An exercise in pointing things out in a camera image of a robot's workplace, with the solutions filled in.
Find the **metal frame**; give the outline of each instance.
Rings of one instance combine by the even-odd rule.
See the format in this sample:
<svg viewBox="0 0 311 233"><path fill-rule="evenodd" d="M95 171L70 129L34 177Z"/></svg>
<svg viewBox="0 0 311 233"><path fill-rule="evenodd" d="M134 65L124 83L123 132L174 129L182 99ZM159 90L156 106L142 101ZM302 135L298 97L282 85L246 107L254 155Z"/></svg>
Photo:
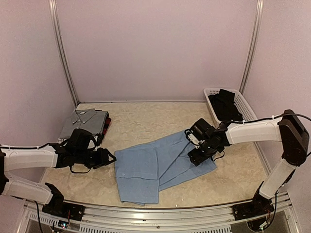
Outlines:
<svg viewBox="0 0 311 233"><path fill-rule="evenodd" d="M249 46L246 65L245 65L244 73L243 73L243 78L242 78L242 82L239 88L239 91L241 92L242 95L245 92L246 84L249 78L249 73L250 73L251 66L252 66L253 59L254 59L257 39L259 35L261 17L262 17L262 10L263 10L263 0L257 0L256 16L255 16L254 27L253 27L253 32L252 32L251 44Z"/></svg>
<svg viewBox="0 0 311 233"><path fill-rule="evenodd" d="M73 81L71 78L71 74L69 71L68 62L67 62L67 58L66 58L66 54L65 54L65 50L64 50L64 45L63 45L63 41L62 41L62 34L60 31L60 26L59 26L59 21L58 21L56 0L49 0L49 5L50 5L50 12L51 12L51 17L52 17L53 29L54 29L54 33L55 33L55 39L56 39L56 43L57 43L59 56L60 56L60 59L61 59L62 65L63 65L67 85L68 85L68 88L70 91L70 95L71 95L73 104L75 107L77 107L79 105L79 99L78 99L77 93L76 93L74 85L73 85Z"/></svg>
<svg viewBox="0 0 311 233"><path fill-rule="evenodd" d="M237 203L228 203L214 206L174 209L144 209L124 208L84 204L86 207L82 221L70 221L70 232L85 233L139 233L139 232L175 232L199 233L214 232L223 229L223 232L231 232L231 224L244 222L235 221L232 206ZM299 233L295 212L288 194L278 194L277 212L285 211L291 233ZM52 226L58 220L65 220L40 212L42 224ZM25 233L29 220L37 221L36 205L27 201L23 209L23 218L18 233Z"/></svg>

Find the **white basket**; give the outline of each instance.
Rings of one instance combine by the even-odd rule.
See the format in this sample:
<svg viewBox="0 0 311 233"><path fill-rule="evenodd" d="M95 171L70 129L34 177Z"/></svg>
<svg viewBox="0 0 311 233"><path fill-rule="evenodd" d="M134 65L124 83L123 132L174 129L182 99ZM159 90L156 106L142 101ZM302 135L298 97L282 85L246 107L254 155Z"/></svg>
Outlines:
<svg viewBox="0 0 311 233"><path fill-rule="evenodd" d="M245 121L257 119L254 111L252 110L252 108L247 103L246 99L243 97L243 95L239 91L234 90L234 89L225 89L225 88L223 88L223 89L235 93L234 105L237 106L238 111L243 115L243 119ZM211 115L213 116L215 127L218 127L219 124L221 123L221 121L217 118L215 111L212 107L212 104L209 101L208 96L218 94L219 91L220 91L220 88L205 88L204 89L204 94L205 94L205 97L207 99L207 107L208 107Z"/></svg>

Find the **vertical metal pole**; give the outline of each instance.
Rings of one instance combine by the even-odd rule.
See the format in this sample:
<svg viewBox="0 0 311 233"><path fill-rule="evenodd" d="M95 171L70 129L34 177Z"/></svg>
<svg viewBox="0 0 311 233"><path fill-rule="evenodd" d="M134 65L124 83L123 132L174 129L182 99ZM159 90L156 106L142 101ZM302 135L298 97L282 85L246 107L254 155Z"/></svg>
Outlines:
<svg viewBox="0 0 311 233"><path fill-rule="evenodd" d="M79 99L78 99L77 93L73 85L73 81L72 81L71 74L70 74L69 67L68 67L67 58L65 55L64 45L62 41L62 34L60 31L60 26L59 26L59 21L58 21L56 0L49 0L49 5L50 5L53 29L55 33L55 39L57 43L59 56L60 56L60 59L63 65L63 69L64 69L64 73L65 73L65 77L66 77L66 81L67 81L67 85L70 91L72 101L74 103L74 106L77 107L79 104Z"/></svg>
<svg viewBox="0 0 311 233"><path fill-rule="evenodd" d="M255 55L256 44L257 44L259 28L260 28L260 23L261 23L262 10L263 10L263 0L257 0L256 16L255 16L255 22L254 22L253 33L252 33L252 38L251 38L251 44L249 46L246 65L245 65L245 69L243 73L243 78L242 78L242 82L239 88L239 91L241 92L242 95L245 92L245 87L247 84L250 69L251 69L252 62L253 62L254 55Z"/></svg>

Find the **shirt collar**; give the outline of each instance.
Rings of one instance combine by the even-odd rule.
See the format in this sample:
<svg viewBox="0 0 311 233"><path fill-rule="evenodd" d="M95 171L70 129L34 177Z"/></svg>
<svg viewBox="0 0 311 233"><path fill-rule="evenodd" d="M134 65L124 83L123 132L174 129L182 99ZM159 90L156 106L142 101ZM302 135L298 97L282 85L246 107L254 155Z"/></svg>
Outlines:
<svg viewBox="0 0 311 233"><path fill-rule="evenodd" d="M75 110L71 115L71 122L72 124L76 123L77 121L81 121L81 123L85 124L88 120L90 120L96 111L94 108L86 109L86 110Z"/></svg>

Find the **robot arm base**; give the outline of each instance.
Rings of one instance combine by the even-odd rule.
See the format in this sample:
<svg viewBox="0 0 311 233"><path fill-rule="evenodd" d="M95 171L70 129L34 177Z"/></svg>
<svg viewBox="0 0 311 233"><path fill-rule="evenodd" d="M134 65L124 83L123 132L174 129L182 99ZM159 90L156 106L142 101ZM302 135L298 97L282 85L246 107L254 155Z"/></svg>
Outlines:
<svg viewBox="0 0 311 233"><path fill-rule="evenodd" d="M42 212L66 219L73 219L77 221L82 220L85 210L84 206L64 202L64 196L53 184L45 183L45 185L49 187L53 197L49 204L42 207Z"/></svg>
<svg viewBox="0 0 311 233"><path fill-rule="evenodd" d="M274 211L271 199L266 199L259 194L260 187L257 189L252 201L237 204L232 207L234 219L236 221L246 218L257 217L260 215L265 215L268 213L268 211L270 212Z"/></svg>

